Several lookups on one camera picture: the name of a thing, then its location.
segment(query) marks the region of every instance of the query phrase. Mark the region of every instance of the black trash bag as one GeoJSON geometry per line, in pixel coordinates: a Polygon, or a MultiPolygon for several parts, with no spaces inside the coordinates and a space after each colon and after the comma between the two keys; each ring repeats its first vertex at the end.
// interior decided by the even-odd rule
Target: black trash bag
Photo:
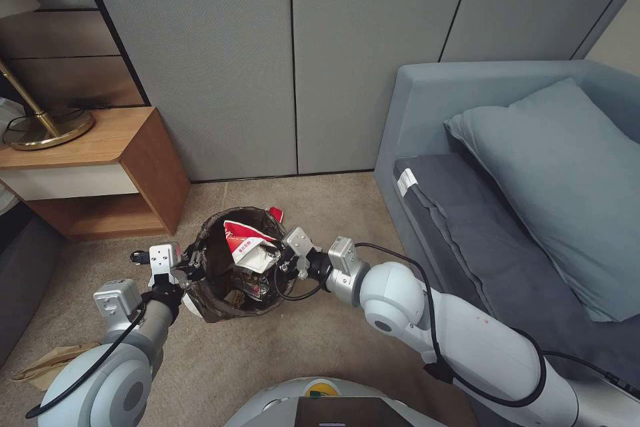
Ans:
{"type": "MultiPolygon", "coordinates": [[[[234,296],[235,292],[238,292],[238,276],[225,237],[225,220],[241,222],[273,237],[276,241],[272,243],[277,250],[282,250],[281,241],[286,234],[280,222],[275,220],[268,211],[257,207],[227,209],[214,214],[202,224],[195,242],[185,249],[181,264],[185,270],[195,265],[203,271],[204,277],[193,281],[187,287],[185,294],[189,296],[206,322],[259,316],[273,310],[283,300],[273,286],[274,266],[264,272],[263,282],[268,282],[269,288],[261,299],[258,300],[249,295],[238,299],[242,297],[241,294],[234,296]]],[[[287,278],[283,275],[278,283],[279,290],[290,291],[294,282],[295,277],[287,278]]]]}

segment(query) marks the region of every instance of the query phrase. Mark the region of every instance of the brass lamp base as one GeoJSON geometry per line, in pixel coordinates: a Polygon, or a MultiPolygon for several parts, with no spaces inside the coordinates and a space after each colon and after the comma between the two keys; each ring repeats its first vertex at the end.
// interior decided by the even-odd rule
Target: brass lamp base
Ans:
{"type": "Polygon", "coordinates": [[[95,122],[90,111],[72,111],[64,114],[47,113],[53,128],[47,128],[39,115],[26,117],[11,124],[5,131],[5,144],[18,151],[35,151],[69,142],[87,132],[95,122]]]}

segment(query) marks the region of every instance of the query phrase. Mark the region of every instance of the trash can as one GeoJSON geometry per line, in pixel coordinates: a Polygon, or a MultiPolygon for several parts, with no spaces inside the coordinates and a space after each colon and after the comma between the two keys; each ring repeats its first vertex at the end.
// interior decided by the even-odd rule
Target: trash can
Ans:
{"type": "MultiPolygon", "coordinates": [[[[272,240],[264,249],[274,258],[282,250],[281,241],[286,234],[284,226],[269,211],[257,207],[227,209],[202,224],[195,241],[185,249],[181,266],[201,269],[204,274],[202,279],[187,286],[183,301],[190,310],[195,307],[206,322],[259,316],[283,301],[273,285],[274,266],[264,272],[254,272],[236,265],[227,244],[226,220],[266,234],[272,240]]],[[[294,282],[295,277],[283,275],[278,288],[281,292],[288,292],[294,282]]]]}

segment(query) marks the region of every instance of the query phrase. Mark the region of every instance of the wooden nightstand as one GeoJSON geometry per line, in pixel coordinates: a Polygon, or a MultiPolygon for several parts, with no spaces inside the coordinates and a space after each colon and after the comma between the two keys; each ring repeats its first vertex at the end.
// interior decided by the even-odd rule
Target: wooden nightstand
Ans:
{"type": "Polygon", "coordinates": [[[0,181],[67,238],[175,234],[189,178],[154,107],[93,111],[82,137],[0,147],[0,181]]]}

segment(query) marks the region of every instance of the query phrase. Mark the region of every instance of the lamp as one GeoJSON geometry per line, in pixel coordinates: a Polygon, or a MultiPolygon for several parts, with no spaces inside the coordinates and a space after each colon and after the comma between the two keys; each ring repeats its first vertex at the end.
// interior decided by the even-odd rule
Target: lamp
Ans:
{"type": "MultiPolygon", "coordinates": [[[[34,11],[39,6],[36,0],[0,0],[0,18],[34,11]]],[[[93,126],[95,121],[89,111],[69,111],[60,115],[44,111],[2,59],[0,59],[0,72],[35,114],[33,117],[25,117],[18,122],[9,123],[3,135],[5,144],[20,151],[44,149],[75,139],[93,126]]]]}

